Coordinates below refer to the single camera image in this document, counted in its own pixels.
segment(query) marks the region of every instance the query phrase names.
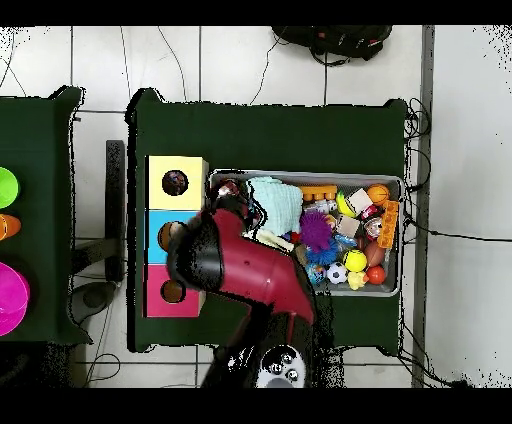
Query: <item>orange toy block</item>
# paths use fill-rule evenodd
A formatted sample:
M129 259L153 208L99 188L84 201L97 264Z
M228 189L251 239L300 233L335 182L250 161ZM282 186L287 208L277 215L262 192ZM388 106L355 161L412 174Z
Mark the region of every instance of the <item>orange toy block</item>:
M377 238L377 244L384 249L393 247L393 239L395 237L396 221L398 220L398 202L386 200L384 202L384 215L382 215L382 229Z
M334 200L338 188L336 186L301 186L299 187L302 191L302 197L306 202L313 199L315 200Z

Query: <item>blue cube box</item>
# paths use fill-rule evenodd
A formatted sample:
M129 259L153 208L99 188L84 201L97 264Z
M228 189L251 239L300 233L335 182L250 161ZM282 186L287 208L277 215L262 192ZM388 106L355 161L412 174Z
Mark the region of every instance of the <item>blue cube box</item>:
M187 223L190 218L197 215L198 211L149 211L149 264L167 263L167 252L158 245L158 232L167 222L179 221Z

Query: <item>soccer ball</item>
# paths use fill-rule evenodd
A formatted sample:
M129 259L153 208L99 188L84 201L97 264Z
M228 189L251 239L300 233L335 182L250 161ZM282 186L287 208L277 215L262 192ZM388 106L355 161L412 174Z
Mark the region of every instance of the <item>soccer ball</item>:
M341 262L334 262L329 265L329 269L327 270L327 278L332 284L344 283L347 281L347 274L347 268L345 268Z

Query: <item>orange cup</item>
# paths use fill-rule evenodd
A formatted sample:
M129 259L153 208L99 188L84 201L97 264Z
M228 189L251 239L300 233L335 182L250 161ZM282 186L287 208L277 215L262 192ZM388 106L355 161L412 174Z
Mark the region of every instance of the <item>orange cup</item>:
M11 215L0 214L0 240L12 237L21 229L21 222Z

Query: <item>green table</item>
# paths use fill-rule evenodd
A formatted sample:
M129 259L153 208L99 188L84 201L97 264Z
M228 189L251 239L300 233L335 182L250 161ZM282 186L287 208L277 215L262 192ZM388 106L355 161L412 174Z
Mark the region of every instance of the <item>green table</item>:
M141 89L127 112L128 346L219 344L228 341L246 309L209 295L198 318L144 318L144 158L147 155L202 156L214 168L335 172L403 176L406 105L234 106L163 103ZM320 298L323 306L327 298ZM398 352L399 294L388 298L333 297L334 343L381 346Z
M71 274L70 118L82 90L66 88L48 99L0 98L0 166L18 178L18 199L0 213L20 218L22 229L0 242L0 261L28 280L27 314L1 342L87 343L68 317Z

